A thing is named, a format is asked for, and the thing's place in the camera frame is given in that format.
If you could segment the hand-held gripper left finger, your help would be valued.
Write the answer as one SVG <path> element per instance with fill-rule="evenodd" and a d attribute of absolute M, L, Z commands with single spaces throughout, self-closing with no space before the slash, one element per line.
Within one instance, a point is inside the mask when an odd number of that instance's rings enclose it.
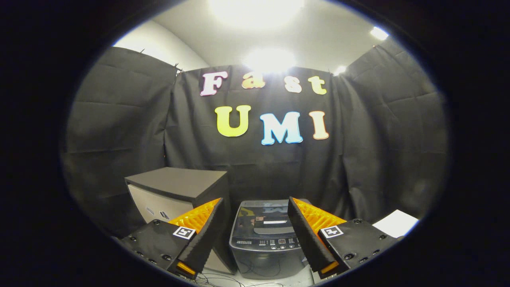
<path fill-rule="evenodd" d="M 151 220 L 120 239 L 120 245 L 150 265 L 196 279 L 223 230 L 224 199 L 217 198 L 173 220 Z"/>

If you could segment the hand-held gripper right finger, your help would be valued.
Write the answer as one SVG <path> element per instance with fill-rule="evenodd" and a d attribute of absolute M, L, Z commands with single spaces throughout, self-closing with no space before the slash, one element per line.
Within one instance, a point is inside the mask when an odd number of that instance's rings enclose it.
<path fill-rule="evenodd" d="M 369 262 L 398 240 L 366 220 L 344 220 L 294 197 L 288 217 L 311 270 L 325 279 Z"/>

